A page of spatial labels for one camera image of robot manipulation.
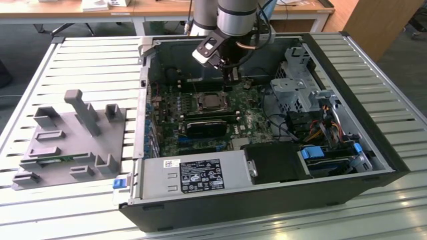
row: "metal bracket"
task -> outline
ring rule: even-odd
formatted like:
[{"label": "metal bracket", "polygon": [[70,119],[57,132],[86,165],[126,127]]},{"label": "metal bracket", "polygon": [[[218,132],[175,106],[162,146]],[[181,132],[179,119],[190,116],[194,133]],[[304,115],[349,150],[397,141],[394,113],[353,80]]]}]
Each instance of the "metal bracket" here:
[{"label": "metal bracket", "polygon": [[147,57],[150,54],[154,53],[155,51],[155,44],[154,44],[154,38],[150,36],[145,36],[142,38],[142,44],[138,46],[138,51],[139,51],[139,62],[143,62],[143,58]]}]

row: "floor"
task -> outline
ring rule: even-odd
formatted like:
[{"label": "floor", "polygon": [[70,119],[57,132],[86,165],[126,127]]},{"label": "floor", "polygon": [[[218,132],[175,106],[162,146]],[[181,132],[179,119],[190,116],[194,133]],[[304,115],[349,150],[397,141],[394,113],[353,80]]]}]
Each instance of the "floor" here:
[{"label": "floor", "polygon": [[[167,29],[183,31],[183,26],[178,25],[178,22],[167,22],[153,26],[157,33],[165,24]],[[45,29],[50,32],[59,26],[59,24],[49,24]],[[99,37],[135,35],[131,23],[123,23],[122,25],[91,23],[91,27]],[[0,33],[10,33],[0,34],[0,59],[14,76],[13,83],[0,88],[0,96],[22,95],[37,72],[53,38],[47,33],[38,33],[33,25],[0,25]],[[427,39],[421,36],[414,40],[412,35],[413,29],[409,27],[406,32],[402,32],[397,38],[378,65],[416,106],[427,115]],[[89,37],[91,34],[85,24],[77,24],[62,32],[59,36]],[[0,132],[19,100],[19,96],[0,97]]]}]

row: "blue tab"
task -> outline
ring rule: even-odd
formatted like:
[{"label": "blue tab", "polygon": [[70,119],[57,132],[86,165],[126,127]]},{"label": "blue tab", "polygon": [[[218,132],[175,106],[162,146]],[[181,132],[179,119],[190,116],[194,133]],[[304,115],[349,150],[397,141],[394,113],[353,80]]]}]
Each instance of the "blue tab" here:
[{"label": "blue tab", "polygon": [[308,152],[306,149],[304,149],[304,150],[301,151],[301,154],[302,154],[302,157],[304,157],[305,159],[309,159],[309,158],[310,158],[310,155],[309,155],[309,152]]},{"label": "blue tab", "polygon": [[309,146],[301,151],[301,153],[305,159],[321,158],[326,156],[321,146]]},{"label": "blue tab", "polygon": [[360,143],[354,144],[354,149],[358,151],[358,153],[362,153],[364,149]]},{"label": "blue tab", "polygon": [[114,189],[125,189],[127,187],[127,179],[126,178],[118,178],[113,182],[113,188]]}]

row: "small green circuit board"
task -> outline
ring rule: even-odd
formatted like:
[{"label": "small green circuit board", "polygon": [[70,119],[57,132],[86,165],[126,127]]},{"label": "small green circuit board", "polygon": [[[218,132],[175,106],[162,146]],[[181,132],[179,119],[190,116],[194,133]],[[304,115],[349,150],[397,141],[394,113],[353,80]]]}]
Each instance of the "small green circuit board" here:
[{"label": "small green circuit board", "polygon": [[250,89],[245,89],[243,86],[243,83],[235,85],[233,91],[227,93],[210,92],[225,94],[229,102],[227,109],[239,111],[239,121],[227,125],[225,136],[198,139],[189,139],[182,133],[183,123],[179,121],[183,113],[199,112],[195,93],[181,93],[171,87],[161,86],[158,96],[162,100],[155,97],[154,99],[159,100],[154,106],[162,157],[179,156],[189,150],[231,151],[235,149],[234,139],[247,138],[251,144],[274,141],[274,134],[261,108],[263,95],[257,86]]}]

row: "warning label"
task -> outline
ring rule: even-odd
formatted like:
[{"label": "warning label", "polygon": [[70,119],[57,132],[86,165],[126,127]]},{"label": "warning label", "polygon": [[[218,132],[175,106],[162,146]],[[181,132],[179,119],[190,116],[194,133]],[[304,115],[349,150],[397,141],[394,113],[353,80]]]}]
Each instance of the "warning label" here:
[{"label": "warning label", "polygon": [[185,194],[225,188],[225,177],[219,159],[182,162],[181,191]]}]

